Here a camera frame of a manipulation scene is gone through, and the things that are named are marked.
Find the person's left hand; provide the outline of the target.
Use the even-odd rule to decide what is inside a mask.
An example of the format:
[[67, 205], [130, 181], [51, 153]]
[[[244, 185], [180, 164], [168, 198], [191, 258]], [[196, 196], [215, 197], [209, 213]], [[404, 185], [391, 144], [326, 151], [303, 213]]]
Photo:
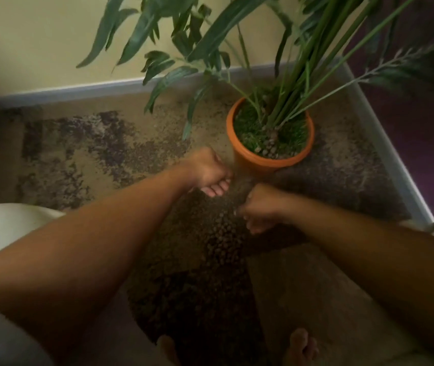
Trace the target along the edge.
[[233, 178], [233, 172], [210, 147], [203, 147], [183, 159], [181, 166], [188, 179], [188, 192]]

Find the person's right hand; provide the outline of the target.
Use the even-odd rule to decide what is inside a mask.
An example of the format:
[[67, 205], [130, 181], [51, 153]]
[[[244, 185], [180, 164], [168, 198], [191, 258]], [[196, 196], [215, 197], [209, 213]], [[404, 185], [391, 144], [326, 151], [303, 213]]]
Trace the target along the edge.
[[257, 184], [248, 194], [245, 202], [238, 207], [236, 216], [266, 219], [269, 229], [279, 224], [290, 224], [287, 217], [287, 202], [290, 194], [269, 184]]

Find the translucent dark plastic bag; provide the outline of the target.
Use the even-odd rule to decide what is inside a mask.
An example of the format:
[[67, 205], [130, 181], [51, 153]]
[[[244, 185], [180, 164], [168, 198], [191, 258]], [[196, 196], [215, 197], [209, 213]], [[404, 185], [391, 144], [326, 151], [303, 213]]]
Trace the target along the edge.
[[186, 366], [271, 366], [250, 274], [250, 234], [235, 210], [253, 186], [238, 178], [224, 196], [180, 199], [127, 281], [137, 324], [170, 336]]

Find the person's right forearm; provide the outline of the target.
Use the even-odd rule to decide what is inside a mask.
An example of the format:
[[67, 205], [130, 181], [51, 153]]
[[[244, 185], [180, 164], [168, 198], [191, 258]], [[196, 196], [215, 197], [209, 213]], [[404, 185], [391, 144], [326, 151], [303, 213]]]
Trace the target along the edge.
[[276, 208], [398, 322], [434, 348], [434, 236], [297, 195], [281, 197]]

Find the person's left forearm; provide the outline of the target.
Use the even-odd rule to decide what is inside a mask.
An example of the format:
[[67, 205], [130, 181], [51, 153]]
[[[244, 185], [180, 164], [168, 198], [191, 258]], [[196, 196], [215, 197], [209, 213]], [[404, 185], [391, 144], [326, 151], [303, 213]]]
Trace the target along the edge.
[[195, 185], [186, 161], [68, 213], [0, 251], [0, 313], [61, 357]]

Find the orange plant pot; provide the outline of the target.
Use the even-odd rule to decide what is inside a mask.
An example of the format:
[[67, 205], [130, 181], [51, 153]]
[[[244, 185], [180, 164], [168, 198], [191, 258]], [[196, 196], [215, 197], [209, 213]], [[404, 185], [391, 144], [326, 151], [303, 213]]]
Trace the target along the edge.
[[263, 158], [250, 150], [248, 150], [241, 142], [235, 133], [233, 122], [237, 116], [240, 107], [246, 101], [245, 98], [239, 98], [231, 107], [226, 118], [226, 133], [231, 143], [234, 153], [234, 163], [238, 168], [243, 169], [247, 173], [254, 175], [268, 175], [277, 170], [294, 166], [303, 161], [312, 150], [316, 136], [315, 124], [309, 114], [305, 112], [305, 123], [307, 126], [307, 140], [305, 147], [297, 155], [287, 159], [269, 159]]

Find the pile of brown clay pebbles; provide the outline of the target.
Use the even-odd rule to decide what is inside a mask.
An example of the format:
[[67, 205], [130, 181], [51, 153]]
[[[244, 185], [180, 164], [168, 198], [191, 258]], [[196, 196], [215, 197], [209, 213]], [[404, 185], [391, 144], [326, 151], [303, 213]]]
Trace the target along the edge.
[[299, 150], [290, 142], [281, 141], [280, 138], [258, 138], [252, 152], [266, 159], [284, 160], [298, 155]]

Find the beige rug with dark patches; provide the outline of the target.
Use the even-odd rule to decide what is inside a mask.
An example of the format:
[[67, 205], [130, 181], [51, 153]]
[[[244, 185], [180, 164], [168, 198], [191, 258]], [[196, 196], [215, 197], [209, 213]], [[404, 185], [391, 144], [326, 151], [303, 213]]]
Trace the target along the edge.
[[[204, 98], [186, 141], [180, 133], [184, 105], [175, 99], [158, 104], [154, 117], [141, 114], [137, 96], [109, 99], [110, 105], [102, 99], [91, 113], [76, 104], [54, 111], [68, 117], [33, 116], [25, 123], [18, 201], [73, 210], [163, 170], [199, 145], [232, 160], [225, 116], [235, 99], [212, 93]], [[316, 125], [311, 153], [265, 180], [384, 220], [408, 218], [347, 92], [318, 104], [311, 116]], [[247, 252], [271, 365], [280, 364], [297, 327], [318, 339], [316, 366], [373, 366], [402, 349], [396, 325], [293, 227], [250, 234]]]

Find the person's right foot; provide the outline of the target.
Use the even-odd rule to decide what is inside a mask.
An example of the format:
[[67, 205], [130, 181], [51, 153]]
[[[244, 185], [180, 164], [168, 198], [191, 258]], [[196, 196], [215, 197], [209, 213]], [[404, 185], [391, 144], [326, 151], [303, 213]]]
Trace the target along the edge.
[[318, 357], [318, 343], [305, 328], [295, 329], [289, 338], [289, 346], [282, 357], [281, 366], [310, 366]]

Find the person's foot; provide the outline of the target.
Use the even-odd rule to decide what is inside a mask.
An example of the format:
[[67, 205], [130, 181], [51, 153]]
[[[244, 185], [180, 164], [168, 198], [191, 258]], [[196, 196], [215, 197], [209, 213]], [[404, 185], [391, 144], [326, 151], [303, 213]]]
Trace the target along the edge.
[[289, 346], [282, 357], [281, 366], [310, 366], [318, 357], [318, 343], [305, 328], [295, 329], [289, 338]]
[[156, 346], [160, 353], [173, 366], [182, 366], [178, 358], [174, 340], [168, 335], [161, 335], [156, 342]]

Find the green leafy palm plant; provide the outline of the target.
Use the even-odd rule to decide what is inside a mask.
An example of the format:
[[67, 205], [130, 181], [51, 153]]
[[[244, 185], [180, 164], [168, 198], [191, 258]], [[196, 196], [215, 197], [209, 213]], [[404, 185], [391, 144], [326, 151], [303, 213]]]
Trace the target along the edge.
[[[414, 82], [434, 89], [434, 19], [423, 16], [409, 38], [394, 45], [402, 13], [415, 6], [414, 16], [427, 11], [424, 0], [297, 0], [298, 17], [280, 0], [229, 0], [213, 21], [212, 10], [201, 0], [140, 0], [140, 8], [123, 7], [125, 0], [107, 0], [84, 68], [112, 45], [114, 35], [130, 16], [137, 16], [116, 66], [135, 57], [150, 39], [160, 38], [159, 22], [172, 19], [171, 42], [179, 55], [152, 50], [145, 54], [143, 85], [165, 75], [154, 86], [144, 111], [153, 112], [156, 99], [181, 79], [202, 73], [209, 76], [191, 99], [183, 132], [192, 128], [197, 103], [214, 84], [225, 82], [240, 92], [255, 121], [268, 134], [278, 134], [297, 122], [314, 104], [310, 97], [354, 53], [366, 54], [364, 72], [353, 83], [414, 92]], [[268, 7], [284, 27], [275, 55], [275, 83], [259, 88], [251, 73], [240, 23], [257, 8]]]

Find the person's left foot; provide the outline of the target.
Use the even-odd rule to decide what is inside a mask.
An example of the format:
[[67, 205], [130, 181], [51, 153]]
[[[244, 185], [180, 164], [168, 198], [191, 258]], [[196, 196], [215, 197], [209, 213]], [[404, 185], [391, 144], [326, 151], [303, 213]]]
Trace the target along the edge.
[[168, 335], [161, 335], [156, 342], [156, 346], [160, 353], [173, 366], [182, 366], [178, 358], [174, 340]]

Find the white baseboard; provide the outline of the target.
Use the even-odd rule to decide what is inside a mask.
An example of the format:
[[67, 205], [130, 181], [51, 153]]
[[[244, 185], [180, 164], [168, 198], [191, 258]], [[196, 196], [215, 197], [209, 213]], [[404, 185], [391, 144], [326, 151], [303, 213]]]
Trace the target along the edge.
[[348, 94], [354, 112], [359, 117], [361, 126], [379, 154], [396, 191], [412, 219], [420, 226], [433, 224], [433, 213], [381, 125], [372, 106], [369, 104], [360, 85], [352, 82], [354, 75], [348, 64], [339, 67], [336, 71], [336, 76], [341, 82], [349, 84], [345, 88], [345, 91]]
[[[252, 66], [251, 72], [256, 80], [258, 78], [272, 78], [274, 76], [274, 63]], [[245, 80], [245, 73], [241, 67], [231, 67], [230, 74], [232, 80], [235, 82], [241, 82]], [[191, 75], [188, 78], [178, 81], [175, 84], [175, 87], [191, 87], [190, 90], [192, 90], [193, 87], [197, 87], [197, 85], [203, 81], [202, 77], [202, 73]], [[0, 97], [0, 110], [39, 106], [44, 104], [82, 99], [149, 93], [159, 80], [160, 77], [156, 77], [145, 86], [142, 83], [143, 78], [123, 79], [108, 81], [105, 83], [65, 86], [49, 90], [29, 91], [19, 94], [6, 95]]]

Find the white round seat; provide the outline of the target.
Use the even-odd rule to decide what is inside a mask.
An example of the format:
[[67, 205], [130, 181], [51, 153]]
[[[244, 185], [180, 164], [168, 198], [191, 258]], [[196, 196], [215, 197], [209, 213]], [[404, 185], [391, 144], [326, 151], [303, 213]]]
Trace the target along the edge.
[[0, 204], [0, 250], [65, 213], [20, 203]]

